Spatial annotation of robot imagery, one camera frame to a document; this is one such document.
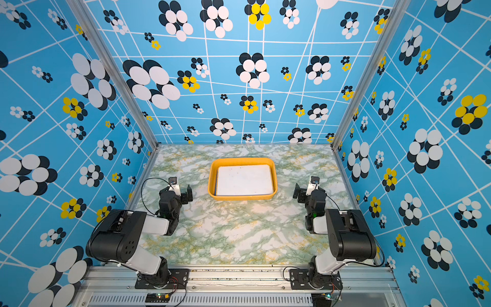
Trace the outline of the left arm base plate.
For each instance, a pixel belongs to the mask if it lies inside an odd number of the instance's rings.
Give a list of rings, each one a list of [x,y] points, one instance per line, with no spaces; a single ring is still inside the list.
[[[139,290],[186,289],[190,273],[190,269],[169,269],[166,273],[166,279],[164,281],[157,281],[155,278],[142,276],[140,273],[138,273],[134,288]]]

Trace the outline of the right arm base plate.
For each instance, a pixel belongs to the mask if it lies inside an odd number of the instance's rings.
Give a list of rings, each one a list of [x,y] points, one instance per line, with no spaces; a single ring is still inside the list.
[[[292,290],[342,290],[339,274],[320,275],[315,271],[293,268],[288,271],[288,280]]]

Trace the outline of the yellow framed whiteboard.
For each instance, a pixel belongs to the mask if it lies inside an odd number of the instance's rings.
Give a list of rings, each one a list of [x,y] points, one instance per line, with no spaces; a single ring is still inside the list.
[[[217,196],[255,196],[273,192],[268,165],[221,166],[217,170]]]

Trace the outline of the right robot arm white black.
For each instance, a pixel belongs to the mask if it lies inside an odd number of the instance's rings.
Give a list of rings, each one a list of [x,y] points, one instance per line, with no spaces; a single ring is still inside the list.
[[[377,242],[362,212],[326,208],[326,201],[331,197],[316,180],[305,189],[296,184],[293,198],[305,206],[306,230],[313,235],[324,235],[329,241],[329,248],[309,263],[309,284],[314,289],[328,285],[341,289],[340,269],[348,264],[364,264],[377,256]]]

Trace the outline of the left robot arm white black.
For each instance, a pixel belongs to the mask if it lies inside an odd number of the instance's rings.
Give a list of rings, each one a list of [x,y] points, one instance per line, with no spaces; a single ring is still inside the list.
[[[100,262],[116,262],[139,273],[154,287],[170,280],[164,257],[154,255],[139,245],[143,234],[171,236],[175,232],[183,205],[193,201],[193,190],[177,192],[171,185],[159,192],[156,215],[143,211],[113,210],[98,223],[86,245],[86,254]]]

